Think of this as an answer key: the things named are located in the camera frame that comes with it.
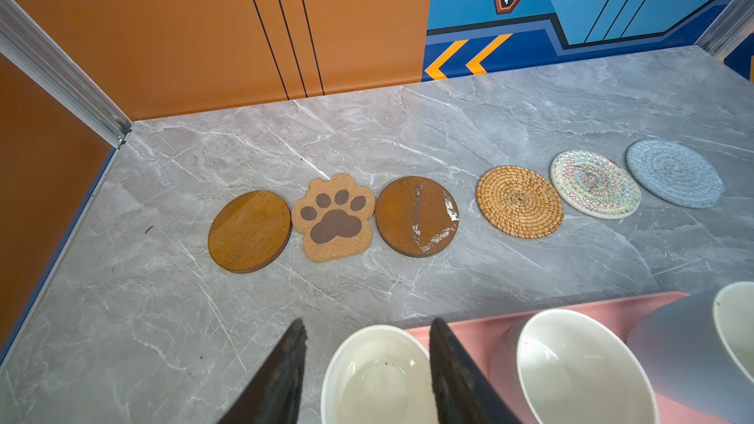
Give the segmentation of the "dark brown round coaster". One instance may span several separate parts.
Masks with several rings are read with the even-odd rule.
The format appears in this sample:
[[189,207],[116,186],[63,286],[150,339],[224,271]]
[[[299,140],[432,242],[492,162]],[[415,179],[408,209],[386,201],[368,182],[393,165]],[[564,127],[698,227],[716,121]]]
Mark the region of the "dark brown round coaster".
[[410,257],[441,252],[459,231],[455,198],[434,180],[418,176],[394,180],[383,188],[375,219],[383,241]]

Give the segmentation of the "light blue mug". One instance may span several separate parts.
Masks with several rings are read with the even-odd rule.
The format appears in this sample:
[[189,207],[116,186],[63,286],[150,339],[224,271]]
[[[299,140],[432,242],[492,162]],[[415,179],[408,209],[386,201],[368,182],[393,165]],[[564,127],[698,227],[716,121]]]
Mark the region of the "light blue mug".
[[728,420],[753,421],[753,284],[691,294],[643,317],[628,347],[653,389]]

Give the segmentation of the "multicolour woven round coaster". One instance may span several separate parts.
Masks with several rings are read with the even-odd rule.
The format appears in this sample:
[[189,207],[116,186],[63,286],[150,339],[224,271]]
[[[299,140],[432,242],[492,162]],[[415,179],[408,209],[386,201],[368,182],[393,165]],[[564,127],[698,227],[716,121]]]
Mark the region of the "multicolour woven round coaster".
[[589,151],[558,154],[550,166],[556,192],[577,211],[600,219],[622,219],[641,202],[636,181],[612,160]]

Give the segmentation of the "woven rattan round coaster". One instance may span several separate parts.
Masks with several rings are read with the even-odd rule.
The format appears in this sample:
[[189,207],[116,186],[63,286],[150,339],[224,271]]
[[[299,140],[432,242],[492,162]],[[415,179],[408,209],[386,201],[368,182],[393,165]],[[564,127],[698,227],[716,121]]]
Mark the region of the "woven rattan round coaster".
[[537,173],[514,165],[487,171],[476,188],[482,215],[498,230],[520,239],[552,235],[564,221],[561,198]]

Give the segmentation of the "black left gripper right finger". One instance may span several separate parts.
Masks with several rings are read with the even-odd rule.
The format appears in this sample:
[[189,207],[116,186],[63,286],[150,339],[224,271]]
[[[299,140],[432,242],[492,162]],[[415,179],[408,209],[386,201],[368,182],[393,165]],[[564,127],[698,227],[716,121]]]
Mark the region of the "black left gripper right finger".
[[440,317],[431,324],[429,354],[440,423],[520,423]]

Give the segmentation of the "light blue woven coaster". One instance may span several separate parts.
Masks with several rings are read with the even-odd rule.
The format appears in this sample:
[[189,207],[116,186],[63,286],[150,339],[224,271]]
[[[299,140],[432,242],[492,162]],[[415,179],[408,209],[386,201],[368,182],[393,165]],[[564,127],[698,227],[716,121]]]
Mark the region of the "light blue woven coaster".
[[626,165],[648,192],[677,206],[710,208],[725,190],[717,171],[701,154],[674,141],[636,141],[626,149]]

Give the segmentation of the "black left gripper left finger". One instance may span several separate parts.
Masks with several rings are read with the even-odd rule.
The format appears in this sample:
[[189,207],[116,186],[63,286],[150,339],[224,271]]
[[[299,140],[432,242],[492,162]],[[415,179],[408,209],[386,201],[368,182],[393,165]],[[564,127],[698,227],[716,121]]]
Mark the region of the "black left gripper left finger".
[[219,423],[297,423],[306,338],[304,320],[296,318]]

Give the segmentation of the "cream white mug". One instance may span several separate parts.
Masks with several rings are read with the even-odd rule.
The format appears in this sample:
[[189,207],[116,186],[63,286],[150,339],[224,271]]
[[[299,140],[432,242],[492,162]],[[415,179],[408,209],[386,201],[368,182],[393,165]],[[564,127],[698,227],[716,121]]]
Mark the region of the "cream white mug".
[[328,365],[321,419],[324,423],[436,423],[429,351],[394,326],[356,331]]

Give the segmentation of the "cork paw print coaster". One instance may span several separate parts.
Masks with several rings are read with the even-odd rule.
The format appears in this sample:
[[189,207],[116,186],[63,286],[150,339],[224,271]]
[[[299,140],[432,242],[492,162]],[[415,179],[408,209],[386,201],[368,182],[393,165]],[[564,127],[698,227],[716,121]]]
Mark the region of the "cork paw print coaster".
[[373,240],[369,220],[375,211],[373,191],[349,174],[315,179],[292,209],[292,223],[304,236],[304,253],[317,263],[367,251]]

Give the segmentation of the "light round wooden coaster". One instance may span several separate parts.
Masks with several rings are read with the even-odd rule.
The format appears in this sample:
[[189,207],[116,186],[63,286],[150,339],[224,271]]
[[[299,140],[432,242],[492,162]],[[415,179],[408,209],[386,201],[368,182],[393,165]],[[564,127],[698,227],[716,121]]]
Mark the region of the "light round wooden coaster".
[[229,272],[255,272],[284,251],[292,229],[291,210],[281,196],[267,190],[248,192],[215,217],[208,234],[209,253]]

